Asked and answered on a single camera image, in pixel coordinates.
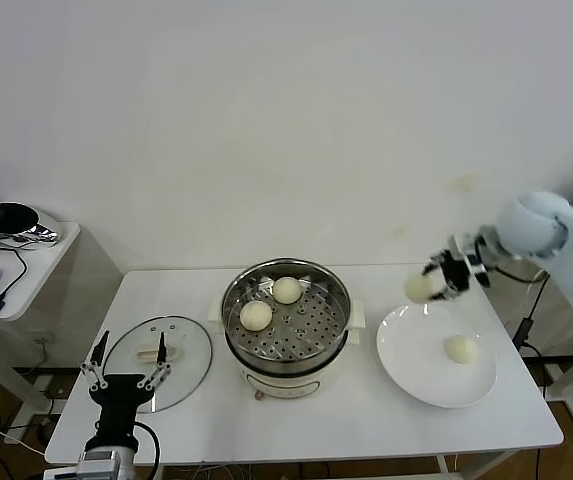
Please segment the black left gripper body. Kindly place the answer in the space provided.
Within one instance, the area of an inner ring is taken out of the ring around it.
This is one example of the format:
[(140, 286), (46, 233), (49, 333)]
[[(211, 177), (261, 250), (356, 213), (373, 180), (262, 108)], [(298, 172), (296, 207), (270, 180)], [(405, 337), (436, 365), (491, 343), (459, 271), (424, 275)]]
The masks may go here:
[(154, 389), (143, 376), (107, 376), (105, 388), (93, 385), (89, 395), (100, 407), (96, 433), (91, 441), (135, 441), (133, 430), (138, 408), (149, 402)]

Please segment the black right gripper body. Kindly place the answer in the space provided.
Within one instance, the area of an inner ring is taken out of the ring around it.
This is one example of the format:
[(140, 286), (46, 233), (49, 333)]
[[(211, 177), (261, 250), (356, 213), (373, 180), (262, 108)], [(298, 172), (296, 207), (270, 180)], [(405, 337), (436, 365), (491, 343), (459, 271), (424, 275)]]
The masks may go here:
[(460, 253), (446, 249), (443, 252), (443, 275), (449, 288), (456, 293), (466, 292), (470, 287), (470, 271)]

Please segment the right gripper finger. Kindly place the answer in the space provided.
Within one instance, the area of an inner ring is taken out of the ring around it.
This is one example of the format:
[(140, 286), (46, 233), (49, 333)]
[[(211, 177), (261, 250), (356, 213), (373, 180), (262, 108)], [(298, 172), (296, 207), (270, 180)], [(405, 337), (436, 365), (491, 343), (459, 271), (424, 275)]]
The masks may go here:
[(448, 259), (448, 252), (438, 252), (437, 254), (431, 255), (430, 260), (421, 270), (421, 275), (428, 276), (433, 271), (441, 270)]
[(432, 292), (429, 296), (429, 301), (452, 301), (466, 292), (466, 287), (458, 288), (456, 286), (446, 285), (441, 290)]

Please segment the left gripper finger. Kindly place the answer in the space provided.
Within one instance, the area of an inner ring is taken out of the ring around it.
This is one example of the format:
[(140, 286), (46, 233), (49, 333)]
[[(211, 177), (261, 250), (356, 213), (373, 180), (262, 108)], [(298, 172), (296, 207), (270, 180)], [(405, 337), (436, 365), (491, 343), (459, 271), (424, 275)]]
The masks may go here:
[(137, 388), (148, 392), (155, 391), (170, 375), (171, 369), (171, 363), (167, 360), (165, 334), (161, 333), (155, 357), (155, 369), (137, 383)]
[(86, 378), (90, 392), (97, 392), (108, 387), (102, 370), (108, 337), (109, 332), (105, 331), (99, 342), (93, 347), (90, 357), (81, 365), (81, 373)]

